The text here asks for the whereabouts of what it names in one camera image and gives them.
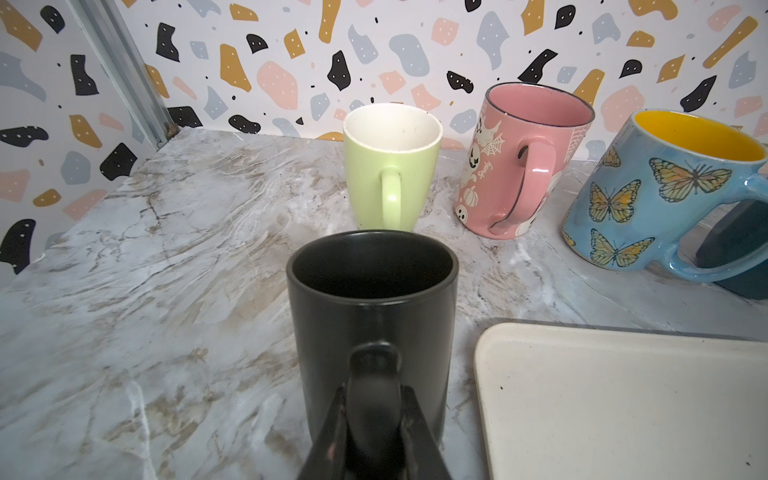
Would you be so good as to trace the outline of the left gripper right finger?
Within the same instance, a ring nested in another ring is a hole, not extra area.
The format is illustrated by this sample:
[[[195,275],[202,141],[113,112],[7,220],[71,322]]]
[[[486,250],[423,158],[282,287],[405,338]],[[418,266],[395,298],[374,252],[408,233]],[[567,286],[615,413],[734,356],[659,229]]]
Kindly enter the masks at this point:
[[[404,457],[403,479],[444,479],[451,475],[410,386],[400,389],[402,410],[399,435]]]

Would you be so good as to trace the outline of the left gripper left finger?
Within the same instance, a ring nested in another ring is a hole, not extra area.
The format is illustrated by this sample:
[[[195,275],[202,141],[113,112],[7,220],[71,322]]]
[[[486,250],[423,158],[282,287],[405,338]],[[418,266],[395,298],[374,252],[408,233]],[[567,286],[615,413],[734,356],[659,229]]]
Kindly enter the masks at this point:
[[[314,440],[298,480],[342,480],[345,478],[348,423],[345,386],[340,386]]]

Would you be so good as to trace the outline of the black mug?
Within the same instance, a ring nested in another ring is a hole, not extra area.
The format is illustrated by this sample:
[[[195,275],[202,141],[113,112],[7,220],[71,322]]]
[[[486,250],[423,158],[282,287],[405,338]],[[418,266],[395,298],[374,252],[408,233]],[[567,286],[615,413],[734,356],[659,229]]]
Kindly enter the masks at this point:
[[[286,266],[312,445],[345,386],[344,479],[403,479],[400,389],[414,389],[442,438],[459,261],[445,244],[394,230],[344,232]]]

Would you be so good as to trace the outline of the light green mug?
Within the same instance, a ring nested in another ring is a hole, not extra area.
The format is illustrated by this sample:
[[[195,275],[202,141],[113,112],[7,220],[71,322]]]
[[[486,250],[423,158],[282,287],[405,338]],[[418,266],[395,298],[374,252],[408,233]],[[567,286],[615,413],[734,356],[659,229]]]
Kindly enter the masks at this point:
[[[343,134],[346,185],[358,227],[411,231],[434,178],[440,121],[415,106],[370,104],[346,116]]]

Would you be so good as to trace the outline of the pink mug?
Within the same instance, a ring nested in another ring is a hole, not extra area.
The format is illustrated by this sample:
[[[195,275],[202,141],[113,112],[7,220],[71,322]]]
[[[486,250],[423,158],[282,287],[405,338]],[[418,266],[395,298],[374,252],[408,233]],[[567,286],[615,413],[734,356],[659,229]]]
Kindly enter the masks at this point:
[[[524,235],[594,119],[588,102],[554,87],[490,87],[460,177],[458,220],[490,239]]]

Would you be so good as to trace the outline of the light blue mug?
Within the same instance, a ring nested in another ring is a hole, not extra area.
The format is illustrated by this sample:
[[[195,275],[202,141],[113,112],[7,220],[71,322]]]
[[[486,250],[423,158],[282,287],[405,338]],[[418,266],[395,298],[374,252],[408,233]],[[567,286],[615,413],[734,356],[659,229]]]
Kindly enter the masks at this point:
[[[720,122],[683,112],[633,113],[564,216],[560,233],[591,264],[642,270],[652,262],[693,282],[741,274],[766,246],[714,268],[679,255],[680,240],[722,204],[766,201],[766,147]]]

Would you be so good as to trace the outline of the dark green mug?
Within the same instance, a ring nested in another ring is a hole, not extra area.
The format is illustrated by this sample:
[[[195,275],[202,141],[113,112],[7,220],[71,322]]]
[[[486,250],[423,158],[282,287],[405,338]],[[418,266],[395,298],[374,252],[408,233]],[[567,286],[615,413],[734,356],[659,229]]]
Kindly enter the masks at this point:
[[[696,252],[700,268],[712,268],[751,253],[767,242],[767,204],[739,202],[716,225]],[[767,298],[767,262],[744,273],[717,282],[717,285],[746,299]]]

